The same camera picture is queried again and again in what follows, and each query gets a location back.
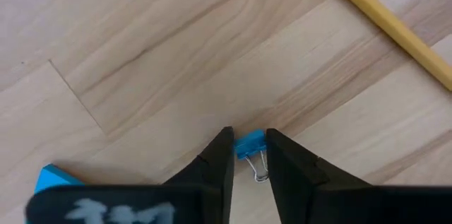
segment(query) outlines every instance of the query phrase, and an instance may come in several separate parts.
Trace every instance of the blue binder clip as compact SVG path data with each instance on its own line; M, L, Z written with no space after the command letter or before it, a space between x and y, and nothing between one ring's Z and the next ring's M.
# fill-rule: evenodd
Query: blue binder clip
M268 179L268 168L263 152L267 149L265 142L265 133L262 129L257 129L246 136L239 138L235 141L234 149L237 152L237 158L239 160L245 159L254 171L254 180L256 182L265 182ZM260 153L262 159L262 165L266 173L264 175L258 175L256 167L254 167L250 157Z

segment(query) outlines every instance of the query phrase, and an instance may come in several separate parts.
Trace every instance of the wood grain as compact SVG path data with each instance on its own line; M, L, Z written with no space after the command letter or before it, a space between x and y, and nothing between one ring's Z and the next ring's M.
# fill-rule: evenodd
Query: wood grain
M452 0L381 0L452 64ZM155 184L227 125L375 184L451 184L452 96L348 0L0 0L0 222L39 169ZM278 223L235 166L232 223Z

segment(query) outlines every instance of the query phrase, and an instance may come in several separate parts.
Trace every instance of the blue object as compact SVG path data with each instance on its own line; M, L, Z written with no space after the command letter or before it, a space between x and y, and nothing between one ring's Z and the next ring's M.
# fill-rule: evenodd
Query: blue object
M35 193L59 185L83 185L83 183L56 166L49 164L41 170Z
M260 151L265 151L267 149L265 138L265 132L257 129L236 140L234 149L237 152L237 158L243 160L247 156L251 157Z

